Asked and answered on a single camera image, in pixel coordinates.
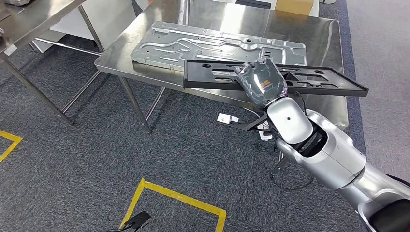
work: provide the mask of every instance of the yellow floor tape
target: yellow floor tape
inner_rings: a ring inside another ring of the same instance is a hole
[[[0,130],[0,136],[4,137],[8,140],[13,141],[13,143],[0,155],[0,162],[3,161],[4,158],[6,158],[6,156],[15,148],[15,146],[17,146],[17,144],[23,139],[21,137],[12,135],[10,133],[7,133],[5,131],[1,131]]]
[[[125,213],[124,219],[121,222],[120,228],[124,225],[124,223],[128,219],[130,219],[130,216],[131,216],[131,214],[132,214],[132,212],[135,208],[135,205],[137,204],[137,201],[140,198],[142,190],[144,190],[144,188],[150,189],[154,192],[160,193],[160,194],[168,196],[168,197],[172,197],[174,199],[177,199],[178,201],[187,203],[189,205],[192,205],[192,206],[195,206],[197,208],[208,211],[212,214],[218,215],[219,217],[218,217],[218,222],[217,222],[215,232],[222,232],[223,225],[225,223],[225,218],[226,218],[226,211],[225,210],[223,210],[221,208],[218,208],[218,207],[215,207],[213,205],[204,203],[204,202],[199,201],[197,199],[194,199],[192,197],[185,196],[183,194],[177,193],[177,192],[172,191],[170,189],[166,189],[164,187],[153,184],[151,182],[145,181],[143,178],[141,179],[140,183],[138,184],[137,188],[135,189],[134,196],[132,197],[130,206],[128,207],[128,210]]]

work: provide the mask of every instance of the black cable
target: black cable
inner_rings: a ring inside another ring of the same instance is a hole
[[[280,189],[287,190],[287,191],[295,191],[295,190],[301,190],[301,189],[306,188],[308,185],[310,185],[310,184],[313,182],[314,177],[313,177],[313,175],[310,175],[309,181],[308,181],[306,184],[304,184],[304,185],[302,185],[302,186],[300,186],[300,187],[297,187],[297,188],[287,188],[287,187],[283,187],[283,186],[279,185],[279,184],[275,181],[275,178],[273,177],[273,174],[272,174],[272,173],[271,173],[271,179],[273,180],[273,183],[274,183],[276,186],[278,186]]]
[[[131,225],[129,225],[129,226],[126,226],[126,227],[124,227],[124,228],[122,228],[122,229],[109,229],[109,230],[106,230],[105,232],[121,232],[121,231],[124,231],[124,230],[128,230],[128,229],[131,228],[133,225],[134,225],[134,223],[131,224]]]
[[[305,98],[302,97],[302,95],[300,95],[300,93],[298,91],[295,91],[294,95],[299,96],[300,98],[302,98],[302,102],[303,102],[303,112],[305,112],[305,116],[307,117],[308,114],[306,112],[306,103],[305,103]]]

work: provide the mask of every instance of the metal table leg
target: metal table leg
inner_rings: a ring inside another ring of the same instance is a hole
[[[155,98],[154,102],[152,103],[151,107],[148,110],[148,113],[145,116],[145,121],[148,122],[149,117],[151,116],[152,112],[154,111],[155,107],[157,107],[158,102],[160,101],[160,98],[162,96],[162,94],[165,91],[165,87],[162,87],[160,92],[158,93],[157,97]]]
[[[31,89],[37,96],[39,96],[58,116],[62,117],[64,121],[72,124],[73,121],[69,119],[62,111],[60,111],[50,99],[45,96],[30,80],[28,80],[12,63],[8,60],[3,62],[3,65],[9,70],[19,81],[21,81],[27,88]]]
[[[128,81],[122,76],[119,76],[119,80],[120,80],[122,86],[124,87],[125,92],[127,92],[128,98],[130,99],[134,110],[137,112],[137,116],[138,116],[138,118],[141,122],[141,125],[143,126],[144,130],[147,133],[150,133],[151,128],[149,128],[148,122],[145,120],[144,114],[142,113],[141,108],[138,105],[137,100],[135,99],[135,96],[134,96],[134,94],[133,94],[133,92],[130,88],[130,85],[128,85]]]
[[[86,91],[86,89],[95,81],[95,79],[100,73],[101,71],[96,71],[94,75],[86,82],[86,84],[81,87],[81,89],[74,95],[73,98],[71,98],[71,100],[62,109],[63,113],[67,112],[67,110],[74,104],[74,102],[81,96],[81,94],[83,94],[84,91]]]
[[[84,10],[83,6],[80,5],[78,7],[78,10],[80,11],[80,14],[83,17],[84,22],[86,23],[88,29],[90,30],[90,33],[91,33],[92,37],[94,38],[94,41],[97,44],[99,50],[101,52],[103,52],[105,50],[104,47],[102,46],[103,44],[101,43],[101,40],[97,35],[97,32],[95,31],[94,27],[92,26],[91,21],[90,21],[89,17],[87,16],[87,13]]]

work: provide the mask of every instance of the metal panel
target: metal panel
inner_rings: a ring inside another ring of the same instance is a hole
[[[188,59],[254,62],[273,58],[277,64],[306,65],[304,44],[257,36],[155,22],[131,53],[143,64],[184,70]]]

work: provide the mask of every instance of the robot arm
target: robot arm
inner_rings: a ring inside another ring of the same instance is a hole
[[[370,231],[410,231],[410,186],[367,163],[352,139],[324,116],[303,112],[287,97],[286,82],[271,59],[245,64],[236,73],[281,136],[277,146],[284,156],[339,192]]]

